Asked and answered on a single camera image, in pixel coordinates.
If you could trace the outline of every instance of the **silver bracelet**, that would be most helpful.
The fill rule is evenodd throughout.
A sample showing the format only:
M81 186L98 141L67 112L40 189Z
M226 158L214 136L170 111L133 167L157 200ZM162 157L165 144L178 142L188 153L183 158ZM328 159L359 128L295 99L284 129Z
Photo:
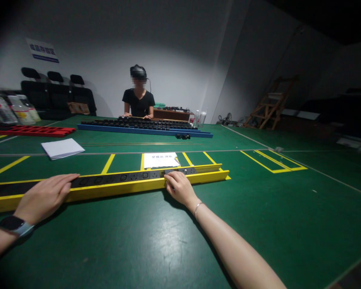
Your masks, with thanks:
M199 207L199 205L201 205L201 204L204 204L203 202L200 202L198 205L197 205L197 207L195 208L195 219L198 221L198 219L197 219L197 210L198 210L198 207Z

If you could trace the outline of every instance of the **hand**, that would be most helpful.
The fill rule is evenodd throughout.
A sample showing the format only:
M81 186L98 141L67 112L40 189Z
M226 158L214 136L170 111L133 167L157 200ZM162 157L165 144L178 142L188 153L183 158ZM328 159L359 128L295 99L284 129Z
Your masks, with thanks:
M169 194L190 211L195 210L201 200L195 194L189 179L178 171L172 171L168 175L164 175L164 178L167 180L166 189Z
M30 225L51 216L63 203L71 189L71 181L79 174L57 175L37 183L23 198L13 214Z

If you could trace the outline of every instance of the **blue rail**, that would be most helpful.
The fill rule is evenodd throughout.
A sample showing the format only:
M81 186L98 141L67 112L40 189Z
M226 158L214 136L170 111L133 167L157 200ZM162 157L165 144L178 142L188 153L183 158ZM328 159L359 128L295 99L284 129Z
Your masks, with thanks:
M213 134L210 132L198 132L196 130L151 130L142 128L121 128L115 126L97 126L90 124L78 124L77 128L80 130L97 130L106 132L126 132L126 133L137 133L137 134L157 134L157 135L169 135L176 136L177 134L189 134L191 137L203 137L212 138Z

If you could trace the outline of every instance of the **red rail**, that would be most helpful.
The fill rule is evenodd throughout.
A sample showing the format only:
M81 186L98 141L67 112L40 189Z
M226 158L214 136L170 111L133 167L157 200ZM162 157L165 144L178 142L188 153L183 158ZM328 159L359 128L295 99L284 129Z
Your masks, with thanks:
M65 137L74 131L75 128L49 126L0 126L0 134L4 135Z

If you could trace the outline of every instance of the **green table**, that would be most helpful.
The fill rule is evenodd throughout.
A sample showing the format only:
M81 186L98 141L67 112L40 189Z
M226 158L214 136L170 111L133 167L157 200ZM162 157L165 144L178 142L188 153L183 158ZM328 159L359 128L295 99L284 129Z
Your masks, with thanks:
M80 117L52 126L76 127ZM44 121L41 125L52 122ZM361 259L361 155L279 131L205 125L212 139L191 144L172 136L79 130L88 142L179 142L174 145L85 147L50 161L40 143L55 138L0 138L0 182L56 174L139 170L142 153L177 152L182 166L222 163L231 180L195 185L217 215L243 236L288 288L324 288ZM284 147L309 169L272 173L255 150ZM8 213L0 214L0 219ZM165 190L65 204L0 260L0 280L13 288L229 288L211 243Z

